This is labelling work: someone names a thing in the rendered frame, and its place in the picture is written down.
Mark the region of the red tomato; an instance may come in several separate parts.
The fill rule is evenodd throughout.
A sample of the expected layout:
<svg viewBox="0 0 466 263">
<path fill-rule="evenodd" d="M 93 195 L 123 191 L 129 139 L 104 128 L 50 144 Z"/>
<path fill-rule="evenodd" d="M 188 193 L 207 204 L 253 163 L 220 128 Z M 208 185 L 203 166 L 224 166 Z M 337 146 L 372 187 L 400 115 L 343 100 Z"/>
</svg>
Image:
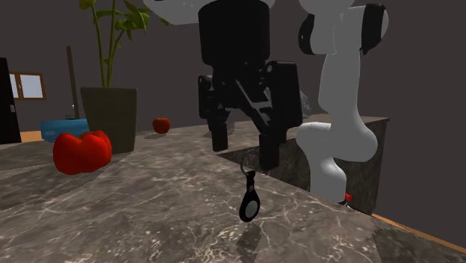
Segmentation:
<svg viewBox="0 0 466 263">
<path fill-rule="evenodd" d="M 167 118 L 155 118 L 152 127 L 158 134 L 166 134 L 170 130 L 170 121 Z"/>
</svg>

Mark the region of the wooden-framed window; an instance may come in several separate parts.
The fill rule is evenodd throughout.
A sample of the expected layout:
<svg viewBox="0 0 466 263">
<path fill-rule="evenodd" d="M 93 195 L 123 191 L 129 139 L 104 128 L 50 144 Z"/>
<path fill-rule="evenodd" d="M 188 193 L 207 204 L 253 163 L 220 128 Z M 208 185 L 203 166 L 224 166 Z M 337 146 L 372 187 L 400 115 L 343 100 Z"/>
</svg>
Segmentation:
<svg viewBox="0 0 466 263">
<path fill-rule="evenodd" d="M 45 100 L 46 90 L 42 73 L 9 72 L 14 99 Z"/>
</svg>

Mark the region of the tall black cabinet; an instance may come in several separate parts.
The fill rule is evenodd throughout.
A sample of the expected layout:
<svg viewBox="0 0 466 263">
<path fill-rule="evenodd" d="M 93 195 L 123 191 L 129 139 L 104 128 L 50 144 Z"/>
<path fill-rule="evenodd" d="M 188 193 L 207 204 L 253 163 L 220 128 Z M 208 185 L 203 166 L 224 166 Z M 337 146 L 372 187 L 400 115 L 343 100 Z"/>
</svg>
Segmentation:
<svg viewBox="0 0 466 263">
<path fill-rule="evenodd" d="M 7 59 L 0 58 L 0 144 L 21 142 Z"/>
</svg>

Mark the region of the blue bin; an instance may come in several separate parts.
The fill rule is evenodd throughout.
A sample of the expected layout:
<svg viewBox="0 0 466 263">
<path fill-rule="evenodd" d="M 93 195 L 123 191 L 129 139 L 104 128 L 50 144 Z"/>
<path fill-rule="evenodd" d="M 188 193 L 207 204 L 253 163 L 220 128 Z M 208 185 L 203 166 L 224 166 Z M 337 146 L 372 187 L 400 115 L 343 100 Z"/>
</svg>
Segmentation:
<svg viewBox="0 0 466 263">
<path fill-rule="evenodd" d="M 49 143 L 54 143 L 56 138 L 63 133 L 79 136 L 89 130 L 86 119 L 42 121 L 40 123 L 42 139 Z"/>
</svg>

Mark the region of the red bell pepper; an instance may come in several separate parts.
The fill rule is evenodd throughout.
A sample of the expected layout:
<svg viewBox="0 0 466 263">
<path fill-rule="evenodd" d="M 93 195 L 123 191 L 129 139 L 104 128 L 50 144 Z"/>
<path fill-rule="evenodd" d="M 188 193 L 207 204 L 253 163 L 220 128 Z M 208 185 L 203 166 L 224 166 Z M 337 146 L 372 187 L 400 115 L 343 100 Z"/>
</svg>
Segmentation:
<svg viewBox="0 0 466 263">
<path fill-rule="evenodd" d="M 111 141 L 101 130 L 87 131 L 78 137 L 60 134 L 53 147 L 55 167 L 67 175 L 91 173 L 109 164 L 111 158 Z"/>
</svg>

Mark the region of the marble-patterned robot stand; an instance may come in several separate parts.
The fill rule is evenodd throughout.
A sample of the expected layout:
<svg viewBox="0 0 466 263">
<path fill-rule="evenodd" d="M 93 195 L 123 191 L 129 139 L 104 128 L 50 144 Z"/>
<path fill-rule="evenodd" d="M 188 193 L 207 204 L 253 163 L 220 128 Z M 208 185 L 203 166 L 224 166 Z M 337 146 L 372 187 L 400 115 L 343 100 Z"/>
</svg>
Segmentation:
<svg viewBox="0 0 466 263">
<path fill-rule="evenodd" d="M 371 215 L 376 207 L 385 133 L 390 119 L 388 117 L 362 117 L 361 119 L 378 140 L 378 149 L 375 155 L 366 162 L 351 162 L 336 158 L 335 163 L 347 175 L 347 193 L 352 196 L 349 206 Z M 269 171 L 261 169 L 258 157 L 255 155 L 255 152 L 258 151 L 256 146 L 238 150 L 233 150 L 230 146 L 228 152 L 221 153 L 220 156 L 309 191 L 311 171 L 305 154 L 296 144 L 295 137 L 296 132 L 290 130 L 287 141 L 279 147 L 279 167 Z"/>
</svg>

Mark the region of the green plant in dark pot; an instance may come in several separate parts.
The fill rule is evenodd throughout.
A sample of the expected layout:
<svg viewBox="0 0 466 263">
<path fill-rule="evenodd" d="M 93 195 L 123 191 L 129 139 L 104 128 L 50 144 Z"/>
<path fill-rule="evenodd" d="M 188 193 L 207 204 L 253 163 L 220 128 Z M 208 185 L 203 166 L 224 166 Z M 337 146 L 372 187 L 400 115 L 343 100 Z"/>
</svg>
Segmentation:
<svg viewBox="0 0 466 263">
<path fill-rule="evenodd" d="M 116 9 L 116 0 L 111 0 L 110 10 L 97 10 L 96 0 L 79 0 L 81 10 L 92 12 L 96 29 L 99 51 L 99 72 L 101 87 L 82 87 L 81 99 L 87 124 L 91 131 L 101 130 L 109 138 L 114 154 L 134 150 L 137 131 L 138 93 L 134 87 L 113 87 L 111 85 L 114 57 L 119 42 L 124 35 L 132 39 L 132 32 L 145 31 L 149 22 L 147 7 L 138 8 L 129 0 L 123 0 L 128 11 L 122 13 Z M 103 50 L 103 41 L 99 19 L 111 18 L 108 53 Z"/>
</svg>

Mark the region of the dark upright stick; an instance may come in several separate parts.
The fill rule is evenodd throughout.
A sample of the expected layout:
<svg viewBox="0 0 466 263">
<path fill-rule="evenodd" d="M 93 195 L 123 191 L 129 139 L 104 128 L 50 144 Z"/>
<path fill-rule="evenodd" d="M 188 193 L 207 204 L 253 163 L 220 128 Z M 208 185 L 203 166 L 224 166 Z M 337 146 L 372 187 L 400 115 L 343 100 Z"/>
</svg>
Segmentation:
<svg viewBox="0 0 466 263">
<path fill-rule="evenodd" d="M 69 80 L 70 80 L 71 93 L 72 93 L 72 107 L 74 109 L 75 118 L 80 119 L 80 111 L 79 111 L 78 96 L 77 96 L 77 89 L 76 89 L 76 83 L 75 83 L 75 71 L 74 71 L 74 65 L 72 61 L 71 46 L 66 47 L 66 54 L 67 54 L 67 61 L 68 61 L 68 68 L 69 68 Z"/>
</svg>

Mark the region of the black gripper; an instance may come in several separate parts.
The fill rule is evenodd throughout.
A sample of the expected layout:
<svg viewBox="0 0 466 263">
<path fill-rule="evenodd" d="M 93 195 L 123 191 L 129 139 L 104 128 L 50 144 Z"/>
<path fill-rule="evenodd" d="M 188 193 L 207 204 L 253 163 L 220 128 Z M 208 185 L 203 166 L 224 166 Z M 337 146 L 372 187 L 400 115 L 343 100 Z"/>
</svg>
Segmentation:
<svg viewBox="0 0 466 263">
<path fill-rule="evenodd" d="M 212 149 L 228 149 L 227 107 L 240 109 L 259 131 L 262 170 L 279 166 L 288 129 L 302 124 L 297 66 L 271 61 L 270 9 L 262 0 L 214 0 L 198 12 L 202 60 L 213 73 L 198 77 L 199 117 Z"/>
</svg>

